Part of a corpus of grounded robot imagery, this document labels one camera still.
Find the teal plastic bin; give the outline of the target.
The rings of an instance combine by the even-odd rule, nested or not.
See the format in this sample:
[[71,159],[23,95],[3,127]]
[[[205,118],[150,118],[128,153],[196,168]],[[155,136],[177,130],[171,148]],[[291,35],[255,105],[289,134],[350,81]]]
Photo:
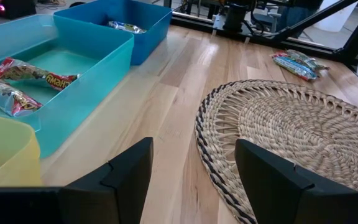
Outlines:
[[52,155],[130,69],[134,36],[92,23],[38,14],[0,24],[0,64],[8,57],[79,78],[62,91],[12,81],[43,106],[18,121],[35,129],[42,158]]

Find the round woven straw placemat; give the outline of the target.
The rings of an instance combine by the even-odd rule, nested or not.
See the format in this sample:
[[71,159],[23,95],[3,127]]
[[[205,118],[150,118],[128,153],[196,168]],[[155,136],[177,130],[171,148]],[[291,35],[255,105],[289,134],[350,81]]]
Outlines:
[[242,80],[201,102],[195,139],[209,178],[240,224],[258,224],[234,160],[245,139],[358,191],[358,107],[305,86]]

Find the black aluminium table frame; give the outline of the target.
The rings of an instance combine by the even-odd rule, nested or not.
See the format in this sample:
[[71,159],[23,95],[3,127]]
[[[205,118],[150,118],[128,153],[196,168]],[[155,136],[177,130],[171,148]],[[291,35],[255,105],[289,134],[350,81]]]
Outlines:
[[[330,49],[327,47],[319,47],[317,44],[307,44],[299,40],[291,40],[291,36],[302,29],[310,27],[317,22],[320,22],[329,16],[339,12],[347,6],[355,3],[356,0],[339,0],[332,6],[323,9],[321,12],[306,18],[297,24],[286,27],[278,32],[271,33],[269,36],[252,36],[246,37],[238,34],[227,34],[225,32],[218,31],[216,35],[227,37],[234,40],[243,40],[245,42],[252,42],[255,44],[266,45],[269,47],[275,47],[277,49],[294,49],[299,50],[308,55],[317,56],[319,58],[325,58],[335,62],[341,62],[349,69],[357,72],[358,65],[358,26],[355,31],[348,38],[343,47],[338,49]],[[210,33],[213,35],[213,23],[214,21],[204,21],[199,18],[192,18],[187,15],[181,15],[180,13],[173,13],[171,19],[171,25],[189,28],[201,32]]]

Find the blue plastic bin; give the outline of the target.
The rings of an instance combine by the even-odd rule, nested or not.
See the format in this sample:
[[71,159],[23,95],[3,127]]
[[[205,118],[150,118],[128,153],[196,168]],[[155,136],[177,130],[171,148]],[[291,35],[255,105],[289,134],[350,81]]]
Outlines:
[[96,0],[58,11],[55,15],[102,26],[118,21],[145,29],[143,34],[134,35],[131,64],[140,65],[166,38],[172,9],[134,0]]

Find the green orange granola bar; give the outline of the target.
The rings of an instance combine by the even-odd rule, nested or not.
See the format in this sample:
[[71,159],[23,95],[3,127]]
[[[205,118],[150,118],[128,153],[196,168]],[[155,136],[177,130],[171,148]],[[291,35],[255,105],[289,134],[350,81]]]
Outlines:
[[310,68],[314,72],[330,69],[329,67],[317,61],[315,58],[309,57],[306,54],[299,52],[297,50],[289,49],[286,50],[286,53],[292,60]]
[[107,26],[110,28],[113,28],[113,29],[131,32],[133,34],[144,34],[147,32],[146,29],[142,29],[142,28],[135,26],[133,24],[126,24],[126,23],[118,22],[118,21],[109,21],[107,23]]

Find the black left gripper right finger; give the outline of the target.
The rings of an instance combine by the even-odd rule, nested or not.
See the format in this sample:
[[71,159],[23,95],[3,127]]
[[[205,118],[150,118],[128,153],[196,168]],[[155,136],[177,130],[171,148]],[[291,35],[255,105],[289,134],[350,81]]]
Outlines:
[[245,139],[236,141],[235,159],[258,224],[334,224],[335,206],[313,200],[353,192]]

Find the snack bars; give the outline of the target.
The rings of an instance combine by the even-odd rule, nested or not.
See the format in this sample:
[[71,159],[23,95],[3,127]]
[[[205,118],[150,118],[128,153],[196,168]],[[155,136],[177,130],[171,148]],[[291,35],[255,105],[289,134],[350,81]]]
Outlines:
[[43,104],[8,82],[0,80],[0,109],[12,117],[32,114]]

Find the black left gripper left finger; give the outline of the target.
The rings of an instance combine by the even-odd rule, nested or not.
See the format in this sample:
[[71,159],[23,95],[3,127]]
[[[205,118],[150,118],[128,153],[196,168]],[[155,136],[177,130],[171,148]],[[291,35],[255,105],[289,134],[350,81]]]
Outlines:
[[153,138],[145,137],[62,188],[63,224],[139,224],[149,188]]

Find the black device pink light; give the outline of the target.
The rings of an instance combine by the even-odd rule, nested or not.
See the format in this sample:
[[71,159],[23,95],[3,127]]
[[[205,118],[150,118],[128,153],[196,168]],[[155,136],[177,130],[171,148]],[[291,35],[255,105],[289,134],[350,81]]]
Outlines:
[[0,0],[0,17],[17,19],[36,14],[34,0]]

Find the yellow plastic bin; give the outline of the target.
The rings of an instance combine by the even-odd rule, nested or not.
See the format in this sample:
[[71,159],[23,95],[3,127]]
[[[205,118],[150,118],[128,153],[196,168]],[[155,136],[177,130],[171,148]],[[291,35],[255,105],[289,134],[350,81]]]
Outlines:
[[0,117],[0,187],[39,187],[40,148],[28,124]]

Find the blue granola bar wrapper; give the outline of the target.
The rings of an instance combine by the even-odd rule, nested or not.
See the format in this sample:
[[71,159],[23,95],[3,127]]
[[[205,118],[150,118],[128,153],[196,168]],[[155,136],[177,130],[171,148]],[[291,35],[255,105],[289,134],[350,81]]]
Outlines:
[[302,65],[289,57],[284,56],[273,56],[273,61],[288,70],[290,73],[306,80],[311,81],[317,79],[317,74],[305,65]]

